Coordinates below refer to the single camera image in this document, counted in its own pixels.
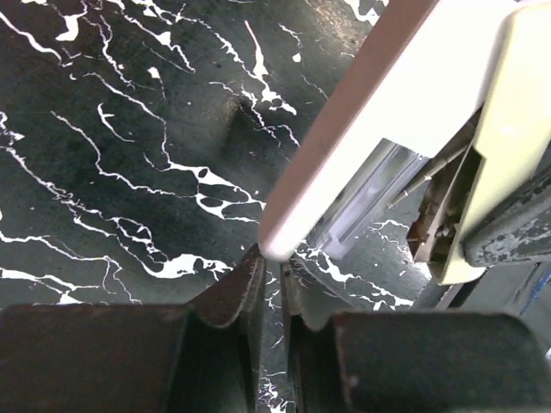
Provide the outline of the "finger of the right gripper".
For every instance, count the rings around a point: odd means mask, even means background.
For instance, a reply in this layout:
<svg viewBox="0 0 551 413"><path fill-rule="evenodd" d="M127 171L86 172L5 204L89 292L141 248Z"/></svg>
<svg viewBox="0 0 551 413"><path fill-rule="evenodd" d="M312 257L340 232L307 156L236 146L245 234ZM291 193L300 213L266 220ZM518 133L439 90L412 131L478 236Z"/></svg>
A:
<svg viewBox="0 0 551 413"><path fill-rule="evenodd" d="M542 171L513 191L462 241L466 262L487 268L550 261L550 173Z"/></svg>

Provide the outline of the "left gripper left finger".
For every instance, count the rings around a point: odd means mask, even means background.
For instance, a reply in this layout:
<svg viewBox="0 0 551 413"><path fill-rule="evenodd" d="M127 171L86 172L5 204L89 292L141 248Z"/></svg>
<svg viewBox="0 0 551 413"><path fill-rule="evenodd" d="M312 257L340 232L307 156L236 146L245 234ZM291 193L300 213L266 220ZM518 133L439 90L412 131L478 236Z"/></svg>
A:
<svg viewBox="0 0 551 413"><path fill-rule="evenodd" d="M182 305L12 305L1 313L4 412L252 412L265 260Z"/></svg>

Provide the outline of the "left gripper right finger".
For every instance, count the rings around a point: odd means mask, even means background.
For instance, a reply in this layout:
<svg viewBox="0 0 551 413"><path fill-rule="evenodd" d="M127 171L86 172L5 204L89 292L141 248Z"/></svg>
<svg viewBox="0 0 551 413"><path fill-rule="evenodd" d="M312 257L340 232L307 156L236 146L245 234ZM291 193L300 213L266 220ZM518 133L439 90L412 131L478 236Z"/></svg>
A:
<svg viewBox="0 0 551 413"><path fill-rule="evenodd" d="M298 259L281 266L299 412L547 412L550 368L503 313L361 311Z"/></svg>

